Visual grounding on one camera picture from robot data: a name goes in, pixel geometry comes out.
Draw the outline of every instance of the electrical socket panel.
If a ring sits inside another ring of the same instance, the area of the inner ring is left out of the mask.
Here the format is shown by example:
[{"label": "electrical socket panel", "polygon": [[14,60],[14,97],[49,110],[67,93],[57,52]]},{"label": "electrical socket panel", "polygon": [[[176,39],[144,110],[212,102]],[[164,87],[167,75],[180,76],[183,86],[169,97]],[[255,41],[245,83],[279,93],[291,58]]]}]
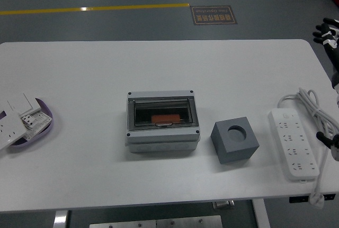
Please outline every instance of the electrical socket panel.
[{"label": "electrical socket panel", "polygon": [[40,124],[40,122],[32,115],[23,116],[21,120],[26,127],[29,127],[31,129],[35,129]]},{"label": "electrical socket panel", "polygon": [[306,181],[319,175],[319,168],[295,109],[275,108],[269,113],[274,138],[291,180]]},{"label": "electrical socket panel", "polygon": [[27,132],[23,136],[23,139],[26,141],[29,141],[36,135],[40,134],[52,122],[52,118],[42,111],[32,114],[31,117],[34,118],[38,123],[35,127],[30,127],[27,124],[25,125]]},{"label": "electrical socket panel", "polygon": [[16,113],[6,114],[0,120],[0,150],[26,134],[26,128]]}]

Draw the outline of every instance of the electrical distribution box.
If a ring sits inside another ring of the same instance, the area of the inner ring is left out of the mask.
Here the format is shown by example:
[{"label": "electrical distribution box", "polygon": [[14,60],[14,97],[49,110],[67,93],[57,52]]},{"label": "electrical distribution box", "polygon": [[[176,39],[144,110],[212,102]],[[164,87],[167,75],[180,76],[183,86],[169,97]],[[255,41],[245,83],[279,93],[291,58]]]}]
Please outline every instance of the electrical distribution box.
[{"label": "electrical distribution box", "polygon": [[194,150],[199,140],[192,90],[128,93],[126,146],[130,152]]}]

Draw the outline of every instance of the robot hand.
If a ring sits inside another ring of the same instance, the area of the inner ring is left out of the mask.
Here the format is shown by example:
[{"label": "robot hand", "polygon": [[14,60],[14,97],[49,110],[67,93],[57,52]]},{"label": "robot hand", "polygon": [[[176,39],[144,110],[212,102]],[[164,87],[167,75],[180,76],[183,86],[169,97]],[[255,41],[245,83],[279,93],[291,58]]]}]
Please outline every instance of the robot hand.
[{"label": "robot hand", "polygon": [[336,134],[332,140],[324,136],[323,132],[318,132],[316,137],[331,150],[334,160],[339,161],[339,134]]},{"label": "robot hand", "polygon": [[[329,24],[339,28],[338,20],[324,18],[324,23],[321,26],[316,26],[316,29],[320,32],[313,32],[313,36],[315,37],[313,40],[324,46],[327,56],[334,67],[335,74],[338,74],[339,47],[337,45],[337,40],[339,38],[339,30],[329,27]],[[332,87],[334,88],[337,84],[339,84],[339,79],[332,78]]]}]

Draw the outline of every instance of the white cable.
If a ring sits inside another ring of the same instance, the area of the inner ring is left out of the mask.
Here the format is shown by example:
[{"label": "white cable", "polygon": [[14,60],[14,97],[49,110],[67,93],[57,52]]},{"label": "white cable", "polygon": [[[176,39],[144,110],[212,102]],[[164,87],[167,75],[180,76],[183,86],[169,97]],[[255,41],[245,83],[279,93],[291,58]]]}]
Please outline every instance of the white cable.
[{"label": "white cable", "polygon": [[[311,98],[310,94],[314,95],[315,101]],[[304,104],[305,108],[309,114],[313,117],[314,122],[316,123],[318,129],[324,133],[327,138],[332,139],[333,136],[339,133],[339,124],[332,118],[330,115],[325,113],[319,107],[318,96],[314,90],[309,90],[308,92],[302,88],[299,88],[299,92],[296,94],[285,95],[278,102],[278,108],[280,108],[281,103],[284,100],[295,99]],[[326,163],[326,158],[328,155],[328,148],[326,147],[324,151],[323,158],[319,166],[319,176],[317,183],[314,189],[314,192],[310,195],[309,202],[311,205],[316,208],[323,208],[324,206],[324,196],[320,193],[320,182],[323,176],[323,171]]]}]

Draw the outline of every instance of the power strip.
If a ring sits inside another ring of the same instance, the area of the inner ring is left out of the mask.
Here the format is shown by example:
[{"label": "power strip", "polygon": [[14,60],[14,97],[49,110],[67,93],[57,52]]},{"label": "power strip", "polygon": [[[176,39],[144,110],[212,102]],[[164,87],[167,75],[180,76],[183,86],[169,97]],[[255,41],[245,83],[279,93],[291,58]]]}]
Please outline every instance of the power strip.
[{"label": "power strip", "polygon": [[301,182],[318,177],[319,168],[297,111],[275,108],[270,112],[269,120],[287,177]]}]

